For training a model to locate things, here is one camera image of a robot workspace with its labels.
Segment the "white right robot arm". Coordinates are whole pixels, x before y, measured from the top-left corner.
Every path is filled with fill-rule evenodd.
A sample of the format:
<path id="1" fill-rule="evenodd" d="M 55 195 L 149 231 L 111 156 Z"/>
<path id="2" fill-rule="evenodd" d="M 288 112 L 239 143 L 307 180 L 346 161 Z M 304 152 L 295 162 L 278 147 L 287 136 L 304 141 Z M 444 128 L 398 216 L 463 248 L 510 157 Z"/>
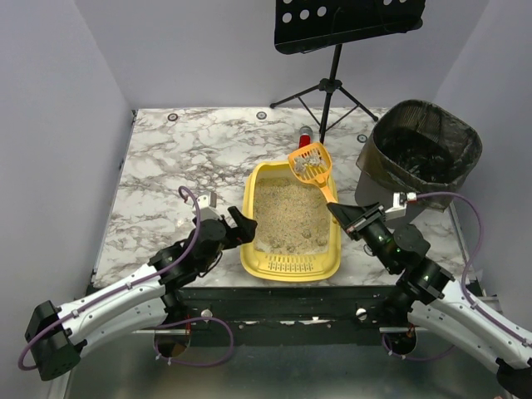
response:
<path id="1" fill-rule="evenodd" d="M 386 271 L 398 275 L 382 304 L 386 319 L 408 321 L 469 353 L 517 398 L 531 396 L 531 333 L 481 301 L 452 273 L 427 257 L 430 244 L 413 224 L 390 230 L 381 204 L 330 203 L 347 236 L 362 240 Z"/>

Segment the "orange litter scoop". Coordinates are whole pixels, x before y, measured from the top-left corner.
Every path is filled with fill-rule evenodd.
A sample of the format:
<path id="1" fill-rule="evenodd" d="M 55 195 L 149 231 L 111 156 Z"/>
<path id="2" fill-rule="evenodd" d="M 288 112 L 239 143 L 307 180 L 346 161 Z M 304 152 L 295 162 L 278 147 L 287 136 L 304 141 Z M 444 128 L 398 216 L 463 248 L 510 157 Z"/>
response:
<path id="1" fill-rule="evenodd" d="M 314 142 L 293 151 L 288 155 L 288 164 L 301 183 L 317 187 L 327 203 L 337 203 L 328 185 L 333 164 L 323 144 Z"/>

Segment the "yellow and grey litter box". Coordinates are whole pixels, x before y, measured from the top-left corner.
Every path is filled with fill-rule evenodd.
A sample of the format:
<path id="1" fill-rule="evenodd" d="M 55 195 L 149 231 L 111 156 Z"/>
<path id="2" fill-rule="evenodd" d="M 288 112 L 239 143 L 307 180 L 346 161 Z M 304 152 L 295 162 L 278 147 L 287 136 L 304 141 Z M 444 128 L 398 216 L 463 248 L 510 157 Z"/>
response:
<path id="1" fill-rule="evenodd" d="M 253 219 L 256 175 L 259 168 L 266 164 L 288 166 L 286 161 L 267 161 L 254 168 L 244 189 L 243 213 L 249 219 Z M 307 255 L 269 254 L 256 250 L 253 241 L 240 250 L 240 260 L 246 272 L 257 278 L 285 283 L 313 282 L 333 276 L 340 266 L 341 231 L 330 212 L 329 214 L 331 224 L 326 252 Z"/>

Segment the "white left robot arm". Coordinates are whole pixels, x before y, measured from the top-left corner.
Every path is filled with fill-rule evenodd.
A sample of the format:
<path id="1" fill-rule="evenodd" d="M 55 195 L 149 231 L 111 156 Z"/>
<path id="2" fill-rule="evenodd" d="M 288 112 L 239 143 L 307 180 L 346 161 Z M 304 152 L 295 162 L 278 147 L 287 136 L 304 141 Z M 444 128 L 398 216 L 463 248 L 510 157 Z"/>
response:
<path id="1" fill-rule="evenodd" d="M 24 354 L 31 368 L 51 381 L 74 368 L 91 350 L 138 329 L 159 328 L 185 320 L 188 312 L 178 292 L 203 278 L 222 253 L 254 240 L 257 223 L 238 208 L 224 217 L 194 219 L 195 228 L 183 239 L 158 251 L 147 264 L 112 285 L 60 306 L 37 305 L 24 337 Z"/>

